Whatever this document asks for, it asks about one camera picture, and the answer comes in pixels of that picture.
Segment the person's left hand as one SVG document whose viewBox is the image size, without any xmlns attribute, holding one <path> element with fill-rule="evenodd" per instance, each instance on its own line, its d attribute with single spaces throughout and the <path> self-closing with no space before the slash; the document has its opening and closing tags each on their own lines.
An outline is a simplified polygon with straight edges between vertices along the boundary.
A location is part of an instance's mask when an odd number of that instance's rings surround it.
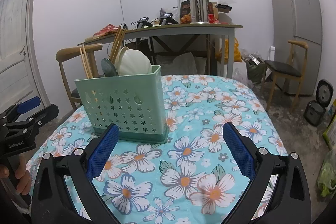
<svg viewBox="0 0 336 224">
<path fill-rule="evenodd" d="M 9 176 L 9 170 L 6 166 L 1 165 L 1 178 L 7 178 Z M 26 162 L 21 161 L 18 169 L 15 171 L 15 177 L 19 180 L 17 184 L 17 193 L 23 196 L 27 195 L 31 189 L 31 176 L 28 170 L 26 170 Z"/>
</svg>

